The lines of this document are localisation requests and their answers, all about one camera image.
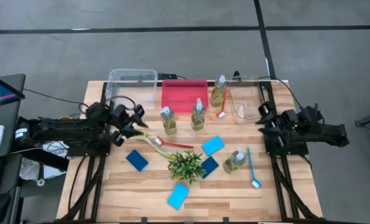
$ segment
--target blue toothbrush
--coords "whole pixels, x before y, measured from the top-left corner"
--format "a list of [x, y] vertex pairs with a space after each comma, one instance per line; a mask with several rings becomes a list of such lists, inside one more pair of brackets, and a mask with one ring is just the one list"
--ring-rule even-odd
[[250, 149], [247, 148], [247, 157], [249, 158], [249, 164], [250, 164], [250, 170], [252, 171], [252, 184], [255, 188], [260, 188], [262, 186], [261, 182], [257, 180], [254, 176], [254, 170], [253, 170], [253, 163], [252, 163], [252, 156], [250, 155]]

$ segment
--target transparent bin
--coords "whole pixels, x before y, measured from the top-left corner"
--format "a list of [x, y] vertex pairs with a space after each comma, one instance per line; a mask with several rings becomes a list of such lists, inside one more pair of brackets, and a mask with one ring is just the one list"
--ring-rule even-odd
[[115, 96], [127, 96], [136, 104], [141, 104], [144, 109], [154, 109], [156, 105], [158, 73], [154, 70], [145, 69], [114, 69], [110, 72], [106, 89], [107, 103], [111, 99], [115, 105], [123, 104], [133, 108], [130, 100], [115, 98]]
[[232, 116], [237, 124], [255, 123], [261, 118], [258, 108], [263, 103], [258, 80], [255, 75], [240, 78], [228, 81]]

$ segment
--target bottle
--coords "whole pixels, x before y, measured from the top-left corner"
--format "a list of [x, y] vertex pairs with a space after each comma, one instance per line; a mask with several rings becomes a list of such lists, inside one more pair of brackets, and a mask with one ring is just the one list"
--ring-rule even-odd
[[191, 127], [194, 131], [198, 131], [204, 127], [204, 113], [206, 112], [205, 107], [202, 104], [200, 98], [197, 99], [197, 103], [193, 108]]
[[226, 88], [225, 76], [221, 75], [219, 79], [216, 80], [214, 89], [212, 90], [210, 97], [210, 104], [213, 107], [222, 106], [222, 101], [224, 100], [224, 92]]
[[177, 124], [175, 122], [174, 111], [168, 106], [165, 106], [160, 111], [160, 115], [163, 119], [163, 127], [166, 134], [175, 134], [177, 132]]
[[241, 150], [235, 151], [230, 157], [224, 162], [224, 170], [231, 174], [235, 172], [239, 167], [246, 163], [245, 153]]

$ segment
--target concrete floor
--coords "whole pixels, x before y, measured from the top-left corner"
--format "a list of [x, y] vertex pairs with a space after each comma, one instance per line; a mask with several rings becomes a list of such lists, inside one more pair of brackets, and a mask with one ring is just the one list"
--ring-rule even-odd
[[[370, 25], [370, 0], [263, 0], [266, 26]], [[253, 1], [0, 0], [0, 29], [257, 26]], [[345, 148], [309, 144], [325, 218], [370, 223], [370, 30], [269, 31], [276, 75], [326, 122], [344, 123]], [[89, 80], [114, 68], [149, 68], [185, 77], [264, 76], [259, 31], [0, 35], [0, 75], [25, 73], [26, 88], [81, 101]], [[77, 106], [27, 94], [20, 114], [56, 118]], [[23, 218], [53, 220], [64, 178], [26, 183]]]

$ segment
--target bottle cap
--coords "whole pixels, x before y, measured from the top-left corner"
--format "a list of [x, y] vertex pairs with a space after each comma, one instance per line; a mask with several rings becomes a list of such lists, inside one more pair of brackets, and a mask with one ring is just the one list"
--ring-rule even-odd
[[165, 106], [163, 109], [161, 109], [160, 113], [164, 113], [165, 115], [170, 114], [170, 108], [168, 106]]
[[236, 155], [236, 159], [241, 161], [245, 157], [245, 153], [241, 150], [238, 151], [239, 153]]
[[197, 103], [196, 103], [196, 109], [198, 111], [201, 111], [203, 109], [202, 100], [200, 98], [198, 98], [196, 101], [197, 101]]
[[219, 83], [225, 83], [225, 75], [220, 76]]

